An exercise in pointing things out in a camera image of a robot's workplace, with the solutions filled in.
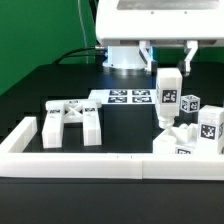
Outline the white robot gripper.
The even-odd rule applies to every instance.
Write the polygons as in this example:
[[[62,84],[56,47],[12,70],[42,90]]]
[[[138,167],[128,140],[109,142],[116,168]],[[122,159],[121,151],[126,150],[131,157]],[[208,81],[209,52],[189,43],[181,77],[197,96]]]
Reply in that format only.
[[[178,69],[189,76],[198,42],[224,46],[224,0],[99,0],[96,36],[104,46],[140,41],[139,54],[149,75],[157,74],[150,42],[160,46],[187,41]]]

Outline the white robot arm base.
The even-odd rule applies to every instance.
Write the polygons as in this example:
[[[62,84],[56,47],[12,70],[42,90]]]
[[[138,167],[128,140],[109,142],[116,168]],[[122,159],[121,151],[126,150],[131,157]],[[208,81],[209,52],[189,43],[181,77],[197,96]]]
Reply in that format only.
[[[139,54],[139,46],[109,46],[105,68],[145,70],[145,63]]]

